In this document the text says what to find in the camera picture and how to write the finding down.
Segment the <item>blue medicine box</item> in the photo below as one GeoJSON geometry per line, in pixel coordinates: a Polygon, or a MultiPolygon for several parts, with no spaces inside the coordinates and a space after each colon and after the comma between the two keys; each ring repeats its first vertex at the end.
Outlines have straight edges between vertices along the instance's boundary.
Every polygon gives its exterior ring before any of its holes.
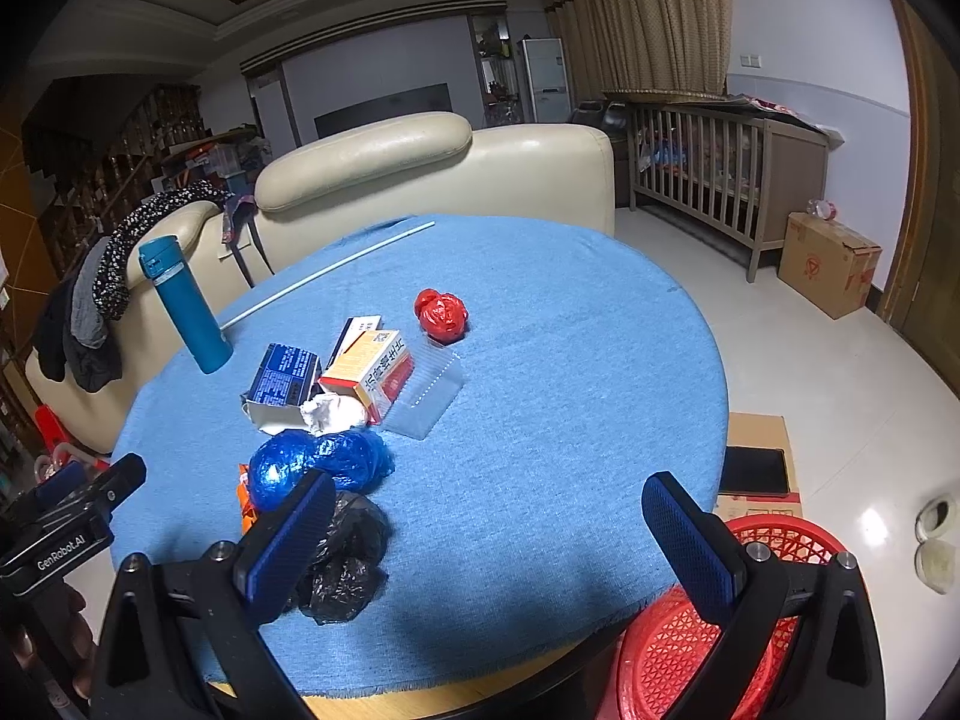
{"type": "Polygon", "coordinates": [[[250,389],[240,397],[244,412],[271,436],[288,428],[304,430],[299,407],[310,399],[320,372],[320,360],[313,352],[271,343],[250,389]]]}

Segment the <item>wooden baby crib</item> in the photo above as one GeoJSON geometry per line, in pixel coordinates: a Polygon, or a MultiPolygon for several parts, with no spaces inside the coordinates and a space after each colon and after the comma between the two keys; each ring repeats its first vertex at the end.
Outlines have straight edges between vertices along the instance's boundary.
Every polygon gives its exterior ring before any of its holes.
{"type": "Polygon", "coordinates": [[[697,218],[751,252],[784,246],[787,217],[822,199],[827,136],[797,124],[694,107],[632,103],[631,209],[637,193],[697,218]]]}

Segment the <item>plastic bottle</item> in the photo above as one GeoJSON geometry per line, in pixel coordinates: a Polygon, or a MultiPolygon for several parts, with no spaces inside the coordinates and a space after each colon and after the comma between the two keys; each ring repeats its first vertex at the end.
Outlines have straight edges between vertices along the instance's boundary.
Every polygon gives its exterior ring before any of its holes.
{"type": "Polygon", "coordinates": [[[219,370],[230,359],[233,347],[203,299],[176,236],[147,241],[139,249],[139,259],[143,274],[157,288],[163,307],[200,370],[219,370]]]}
{"type": "Polygon", "coordinates": [[[818,200],[814,198],[806,204],[806,213],[829,221],[836,218],[837,207],[829,200],[818,200]]]}

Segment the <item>black plastic bag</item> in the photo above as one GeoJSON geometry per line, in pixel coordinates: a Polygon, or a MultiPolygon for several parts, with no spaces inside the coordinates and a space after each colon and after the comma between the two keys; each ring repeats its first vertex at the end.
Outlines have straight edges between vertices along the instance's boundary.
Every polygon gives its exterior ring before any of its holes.
{"type": "Polygon", "coordinates": [[[387,577],[378,565],[389,536],[387,518],[376,504],[360,493],[339,490],[326,537],[296,583],[291,607],[317,625],[352,620],[387,577]]]}

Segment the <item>blue tablecloth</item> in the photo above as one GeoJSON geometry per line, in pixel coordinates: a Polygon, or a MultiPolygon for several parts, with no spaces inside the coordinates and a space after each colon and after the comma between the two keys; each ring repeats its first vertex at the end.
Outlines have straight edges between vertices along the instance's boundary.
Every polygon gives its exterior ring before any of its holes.
{"type": "MultiPolygon", "coordinates": [[[[397,471],[372,495],[394,535],[389,579],[354,621],[298,611],[261,634],[307,695],[425,688],[524,661],[623,618],[674,579],[643,523],[647,476],[670,470],[705,509],[728,419],[723,367],[686,293],[600,233],[539,220],[437,215],[419,232],[232,328],[212,375],[183,350],[137,396],[114,456],[147,481],[114,519],[114,562],[198,557],[240,536],[234,488],[266,437],[240,410],[271,341],[323,359],[345,317],[418,333],[428,287],[459,295],[469,379],[423,442],[383,434],[397,471]]],[[[224,311],[422,223],[368,228],[285,269],[224,311]]],[[[222,677],[209,654],[208,678],[222,677]]]]}

